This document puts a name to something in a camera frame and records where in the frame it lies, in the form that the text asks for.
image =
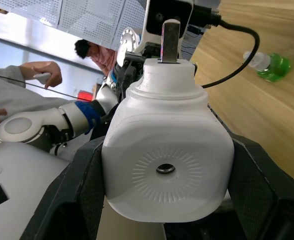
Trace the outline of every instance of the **pink shirt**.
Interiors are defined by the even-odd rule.
[[[117,60],[117,52],[115,50],[97,45],[99,52],[91,56],[91,60],[103,71],[105,75],[109,73]]]

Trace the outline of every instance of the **gray sleeve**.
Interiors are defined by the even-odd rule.
[[[0,76],[2,76],[2,77],[0,77],[0,80],[6,81],[8,83],[17,85],[22,88],[26,87],[24,77],[23,77],[22,72],[18,66],[11,65],[11,66],[8,66],[5,68],[0,68]],[[20,82],[9,80],[9,79],[3,78],[3,77],[15,79]]]

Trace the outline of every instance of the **wooden table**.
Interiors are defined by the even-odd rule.
[[[231,24],[260,35],[259,51],[290,59],[282,81],[259,78],[249,67],[221,85],[208,88],[209,103],[236,134],[258,142],[277,165],[294,178],[294,0],[221,0],[219,13]],[[196,82],[219,80],[237,69],[250,51],[250,35],[214,27],[200,40],[192,61]]]

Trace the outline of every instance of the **person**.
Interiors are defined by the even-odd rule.
[[[46,88],[56,87],[63,81],[61,69],[54,61],[27,62],[20,66],[11,65],[0,68],[0,123],[17,113],[58,108],[71,102],[58,97],[43,97],[26,89],[25,81],[34,79],[33,76],[38,73],[51,74],[51,77],[46,82]],[[69,141],[67,147],[58,149],[58,156],[66,160],[72,160],[77,149],[88,142],[89,139],[90,134],[82,135]]]
[[[91,58],[91,60],[101,69],[105,77],[108,76],[108,73],[113,69],[115,62],[117,61],[117,52],[115,50],[97,45],[84,39],[78,40],[75,43],[75,51],[82,59]]]

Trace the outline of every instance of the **green bottle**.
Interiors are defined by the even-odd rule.
[[[243,59],[246,60],[249,55],[249,51],[245,52]],[[257,52],[248,65],[257,71],[259,77],[270,82],[278,82],[284,78],[291,69],[289,60],[277,53],[268,55]]]

